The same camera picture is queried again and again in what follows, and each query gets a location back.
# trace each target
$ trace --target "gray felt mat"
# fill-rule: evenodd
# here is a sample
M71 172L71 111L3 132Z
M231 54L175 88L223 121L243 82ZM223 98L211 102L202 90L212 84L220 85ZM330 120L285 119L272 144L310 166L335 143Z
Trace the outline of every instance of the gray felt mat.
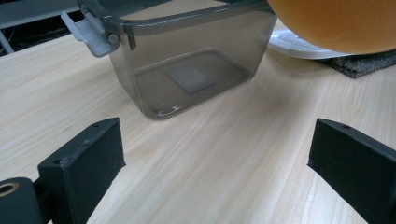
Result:
M396 64L396 49L376 54L324 59L318 62L325 63L348 77L356 78Z

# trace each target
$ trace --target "orange ball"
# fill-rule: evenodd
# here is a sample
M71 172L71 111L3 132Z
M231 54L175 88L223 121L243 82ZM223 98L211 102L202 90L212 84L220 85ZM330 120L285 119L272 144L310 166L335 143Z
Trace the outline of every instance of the orange ball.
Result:
M395 0L268 0L295 34L325 49L375 53L396 49Z

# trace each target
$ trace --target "container latch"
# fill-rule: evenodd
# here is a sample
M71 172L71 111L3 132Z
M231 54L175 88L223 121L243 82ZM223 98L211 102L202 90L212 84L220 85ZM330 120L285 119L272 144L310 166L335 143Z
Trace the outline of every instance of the container latch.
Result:
M115 51L120 45L120 38L115 34L107 34L100 20L91 13L87 12L84 16L84 20L73 22L67 13L61 14L62 20L74 38L84 42L93 56L101 58Z

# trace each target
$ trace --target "transparent plastic container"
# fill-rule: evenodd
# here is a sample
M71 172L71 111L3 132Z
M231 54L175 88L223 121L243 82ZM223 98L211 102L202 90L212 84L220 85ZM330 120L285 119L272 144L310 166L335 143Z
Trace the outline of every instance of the transparent plastic container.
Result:
M120 84L152 119L170 118L253 78L276 22L263 0L79 0L79 5L86 20L75 28L69 22L69 29L92 54L109 53ZM92 33L107 49L90 43Z

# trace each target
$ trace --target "wooden table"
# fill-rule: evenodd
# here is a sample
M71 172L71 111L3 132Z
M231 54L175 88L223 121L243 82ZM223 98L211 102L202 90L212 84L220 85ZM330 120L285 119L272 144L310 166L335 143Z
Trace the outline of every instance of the wooden table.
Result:
M248 83L165 121L145 118L108 57L72 36L0 58L0 179L90 124L120 117L125 160L90 223L365 223L306 166L317 118L396 148L396 67L350 79L265 52Z

